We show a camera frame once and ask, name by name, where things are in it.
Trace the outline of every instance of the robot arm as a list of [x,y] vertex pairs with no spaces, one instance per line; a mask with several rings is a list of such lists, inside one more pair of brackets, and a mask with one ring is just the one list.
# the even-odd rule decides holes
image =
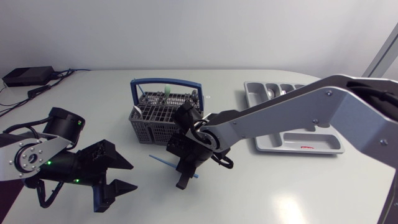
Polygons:
[[226,154],[241,139],[314,125],[332,125],[362,153],[397,168],[396,96],[396,82],[340,75],[244,111],[223,111],[204,120],[187,103],[174,115],[184,135],[175,134],[167,146],[168,151],[181,157],[177,170],[182,177],[177,187],[184,189],[192,171],[209,157],[232,165]]
[[[47,125],[43,133],[32,128],[44,123]],[[137,188],[117,179],[106,184],[107,169],[132,169],[133,166],[107,140],[70,152],[84,125],[82,117],[52,108],[48,118],[7,128],[0,134],[0,181],[21,179],[25,186],[37,190],[43,208],[51,205],[64,183],[91,186],[94,212],[104,212],[115,197]],[[28,128],[31,132],[10,134],[20,128]],[[43,180],[58,182],[47,200]]]

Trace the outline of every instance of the gray plastic basket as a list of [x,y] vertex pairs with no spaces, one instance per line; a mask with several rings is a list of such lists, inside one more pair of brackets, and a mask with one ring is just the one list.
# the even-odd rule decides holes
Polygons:
[[138,141],[144,144],[158,144],[165,146],[169,139],[178,131],[178,126],[173,122],[172,115],[179,106],[186,101],[203,115],[203,97],[194,102],[191,94],[171,93],[165,101],[165,93],[145,92],[137,99],[136,85],[145,83],[171,83],[175,85],[183,85],[197,88],[201,95],[201,85],[199,83],[188,82],[185,80],[161,79],[137,79],[131,82],[132,95],[135,107],[133,107],[129,116],[134,131],[136,132]]

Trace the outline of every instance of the white wall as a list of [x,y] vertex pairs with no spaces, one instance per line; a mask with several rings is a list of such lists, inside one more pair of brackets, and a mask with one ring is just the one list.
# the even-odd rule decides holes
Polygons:
[[397,8],[397,0],[2,0],[0,77],[41,65],[361,76]]

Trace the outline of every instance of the blue handle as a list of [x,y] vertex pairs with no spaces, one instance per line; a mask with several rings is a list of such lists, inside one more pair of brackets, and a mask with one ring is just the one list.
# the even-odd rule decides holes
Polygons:
[[174,85],[196,88],[198,90],[198,96],[200,99],[200,110],[204,111],[203,110],[204,106],[203,106],[203,95],[202,95],[202,91],[201,91],[201,84],[191,82],[191,81],[186,81],[186,80],[179,80],[176,78],[139,78],[139,79],[131,80],[130,85],[131,85],[132,100],[134,101],[134,105],[137,106],[139,104],[139,99],[138,99],[138,94],[137,94],[137,85],[151,84],[151,83],[166,83],[166,84],[174,84]]

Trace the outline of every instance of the black cable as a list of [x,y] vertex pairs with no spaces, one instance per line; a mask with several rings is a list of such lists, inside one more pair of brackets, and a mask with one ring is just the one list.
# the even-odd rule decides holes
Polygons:
[[36,139],[39,139],[39,134],[37,134],[37,131],[34,129],[34,128],[32,128],[32,127],[26,127],[27,129],[29,129],[30,131],[32,131],[32,133],[33,133],[33,136],[36,138]]
[[2,85],[4,85],[4,87],[0,90],[0,93],[1,93],[5,88],[7,88],[7,86],[6,86],[6,84],[5,84],[4,81],[2,82]]
[[35,126],[35,125],[44,124],[46,122],[49,122],[51,119],[52,119],[52,117],[48,117],[48,118],[41,119],[39,121],[32,121],[32,122],[23,123],[23,124],[15,124],[7,129],[5,129],[3,131],[3,133],[10,133],[11,131],[15,131],[20,128],[28,128],[28,127]]
[[357,93],[375,96],[375,97],[379,98],[379,100],[381,100],[381,101],[386,101],[386,102],[398,107],[398,98],[393,93],[377,90],[375,88],[366,87],[366,86],[353,86],[350,88]]
[[49,199],[46,201],[45,200],[45,186],[44,186],[44,181],[39,180],[38,186],[36,187],[37,191],[37,196],[39,198],[39,203],[42,208],[48,208],[52,202],[54,201],[55,197],[58,195],[59,191],[61,190],[63,185],[63,182],[59,182],[58,185],[54,190],[52,190],[52,193],[49,197]]
[[3,105],[3,104],[0,104],[0,105],[2,105],[2,106],[12,106],[11,108],[7,108],[7,109],[4,109],[4,110],[0,111],[0,113],[1,113],[1,114],[0,114],[0,117],[4,116],[5,114],[8,114],[8,113],[9,113],[10,111],[12,111],[13,109],[18,108],[18,107],[20,107],[20,106],[26,104],[26,103],[29,102],[30,100],[33,100],[36,96],[39,96],[40,94],[45,93],[47,90],[50,90],[51,88],[53,88],[54,86],[56,86],[56,85],[58,85],[60,82],[62,82],[62,80],[64,80],[65,78],[67,78],[67,77],[69,77],[70,75],[72,75],[73,73],[75,73],[76,71],[91,71],[91,70],[89,70],[89,69],[68,69],[68,70],[64,70],[64,71],[61,71],[61,72],[54,72],[53,74],[56,74],[56,75],[63,74],[63,73],[65,73],[65,72],[66,72],[67,74],[66,74],[66,75],[62,75],[62,76],[59,78],[59,81],[57,81],[57,82],[55,82],[54,84],[50,85],[50,87],[49,87],[48,89],[45,89],[45,90],[43,90],[43,91],[41,91],[41,92],[38,92],[37,94],[35,94],[34,96],[32,96],[32,97],[30,97],[30,98],[27,98],[27,99],[22,100],[22,101],[20,101],[20,102],[18,102],[18,103],[13,103],[13,104],[10,104],[10,105]]
[[198,135],[198,133],[196,132],[195,127],[193,125],[193,116],[192,116],[190,111],[188,111],[188,117],[189,117],[189,120],[190,120],[190,123],[191,123],[190,130],[191,130],[191,133],[192,133],[193,137],[195,137],[197,140],[199,140],[199,141],[201,141],[201,142],[203,142],[205,144],[211,144],[210,140],[201,138]]
[[215,155],[212,155],[211,159],[213,159],[215,162],[217,162],[218,165],[221,165],[221,166],[223,166],[225,168],[232,169],[234,167],[234,162],[230,158],[228,158],[226,156],[224,156],[224,158],[221,159],[221,160],[224,160],[226,163],[222,162]]

